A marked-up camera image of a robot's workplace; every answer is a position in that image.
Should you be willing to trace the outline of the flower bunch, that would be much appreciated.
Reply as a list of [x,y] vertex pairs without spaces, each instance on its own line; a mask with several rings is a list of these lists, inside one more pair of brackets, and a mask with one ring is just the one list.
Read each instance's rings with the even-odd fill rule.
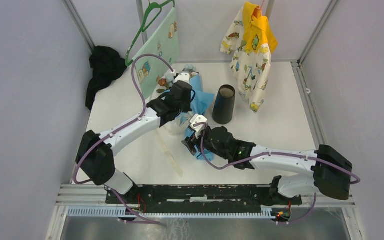
[[162,94],[172,88],[174,83],[177,81],[177,78],[179,78],[182,74],[187,74],[187,80],[186,82],[189,82],[190,79],[197,76],[199,72],[197,71],[197,68],[192,64],[187,64],[184,66],[184,68],[180,71],[174,70],[170,71],[168,70],[167,73],[164,76],[159,76],[156,79],[156,89],[155,93]]

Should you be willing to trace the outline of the yellow patterned child shirt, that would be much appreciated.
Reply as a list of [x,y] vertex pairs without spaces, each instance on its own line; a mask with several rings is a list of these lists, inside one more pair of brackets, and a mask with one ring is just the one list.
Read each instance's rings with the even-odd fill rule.
[[232,55],[230,69],[238,94],[253,112],[265,102],[272,54],[278,41],[261,7],[245,2],[220,44],[220,52]]

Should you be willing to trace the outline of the green clothes hanger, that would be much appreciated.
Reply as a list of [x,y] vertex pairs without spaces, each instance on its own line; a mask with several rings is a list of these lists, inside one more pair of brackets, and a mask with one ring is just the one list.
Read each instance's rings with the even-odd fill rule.
[[[142,34],[147,32],[148,28],[154,23],[154,21],[162,13],[163,7],[165,7],[165,6],[169,5],[169,4],[172,4],[173,7],[176,6],[175,0],[166,0],[166,1],[162,2],[162,3],[149,2],[148,3],[148,7],[146,8],[146,10],[141,13],[140,16],[142,18],[141,18],[140,28],[139,28],[138,32],[136,33],[136,36],[134,37],[130,47],[127,49],[127,52],[126,52],[126,55],[125,55],[125,64],[126,64],[127,67],[129,67],[133,63],[133,59],[130,58],[130,53],[131,53],[133,47],[135,46],[137,40],[139,39],[139,37]],[[149,15],[151,14],[151,12],[153,10],[159,10],[159,12],[154,16],[154,18],[149,23],[147,23],[148,17],[149,17]]]

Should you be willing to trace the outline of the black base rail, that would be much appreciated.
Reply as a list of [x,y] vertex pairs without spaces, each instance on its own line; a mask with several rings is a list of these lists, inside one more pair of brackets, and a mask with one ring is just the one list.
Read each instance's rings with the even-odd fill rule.
[[135,185],[121,196],[146,214],[248,214],[262,207],[301,205],[270,185]]

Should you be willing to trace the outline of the blue wrapping paper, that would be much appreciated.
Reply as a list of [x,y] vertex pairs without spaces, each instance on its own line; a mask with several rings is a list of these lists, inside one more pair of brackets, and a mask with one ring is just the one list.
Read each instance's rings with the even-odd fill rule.
[[[210,107],[210,105],[213,103],[215,94],[214,93],[208,93],[204,92],[203,85],[202,85],[202,79],[200,74],[197,74],[193,76],[189,80],[189,84],[192,86],[193,90],[195,91],[195,98],[191,103],[191,109],[192,111],[186,115],[185,121],[186,123],[190,123],[190,119],[195,115],[205,115],[206,111]],[[193,135],[193,131],[190,130],[188,127],[186,127],[186,130],[184,132],[185,137],[191,137]],[[197,150],[197,153],[194,155],[197,160],[204,161],[204,157],[202,156],[201,150]],[[206,158],[211,162],[214,159],[214,154],[209,152],[208,150],[204,150],[204,154]]]

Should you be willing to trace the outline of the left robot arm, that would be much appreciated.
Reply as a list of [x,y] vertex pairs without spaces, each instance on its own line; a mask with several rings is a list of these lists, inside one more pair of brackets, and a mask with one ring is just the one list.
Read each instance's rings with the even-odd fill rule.
[[82,170],[96,186],[104,185],[116,191],[125,204],[133,203],[137,198],[135,183],[116,169],[115,156],[139,137],[191,111],[194,98],[192,86],[178,81],[130,120],[101,133],[87,131],[77,152],[75,171]]

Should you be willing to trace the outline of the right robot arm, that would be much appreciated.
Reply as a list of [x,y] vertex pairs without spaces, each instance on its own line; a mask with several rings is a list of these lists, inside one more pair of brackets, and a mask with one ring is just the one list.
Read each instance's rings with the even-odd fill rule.
[[195,124],[191,130],[182,144],[193,156],[200,154],[208,164],[211,161],[206,153],[227,161],[224,166],[211,164],[216,170],[234,167],[292,173],[273,179],[268,196],[275,204],[317,193],[345,201],[349,199],[351,185],[360,181],[352,172],[352,163],[329,145],[321,144],[318,149],[307,151],[280,150],[236,139],[224,126],[210,128]]

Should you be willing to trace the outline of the black cloth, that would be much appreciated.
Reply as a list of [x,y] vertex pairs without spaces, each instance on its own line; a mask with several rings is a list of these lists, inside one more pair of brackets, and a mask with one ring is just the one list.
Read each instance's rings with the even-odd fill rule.
[[89,58],[92,78],[86,90],[85,106],[93,108],[96,94],[119,79],[127,69],[125,59],[118,51],[108,46],[96,46]]

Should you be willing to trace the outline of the cream ribbon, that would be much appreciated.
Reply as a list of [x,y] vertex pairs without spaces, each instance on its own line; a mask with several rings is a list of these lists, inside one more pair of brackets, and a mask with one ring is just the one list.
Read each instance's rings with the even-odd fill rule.
[[170,135],[172,137],[184,136],[190,124],[192,112],[181,113],[173,121],[166,123],[163,127],[155,130],[155,137],[160,145],[160,148],[165,155],[167,161],[179,178],[183,177],[183,169],[175,158],[175,151],[178,149],[176,143],[169,140],[166,141],[162,135]]

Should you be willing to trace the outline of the black vase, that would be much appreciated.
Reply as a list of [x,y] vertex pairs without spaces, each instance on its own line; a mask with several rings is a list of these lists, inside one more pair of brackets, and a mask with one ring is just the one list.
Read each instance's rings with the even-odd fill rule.
[[232,120],[235,99],[236,91],[233,86],[225,84],[219,88],[212,111],[212,118],[216,123],[225,125]]

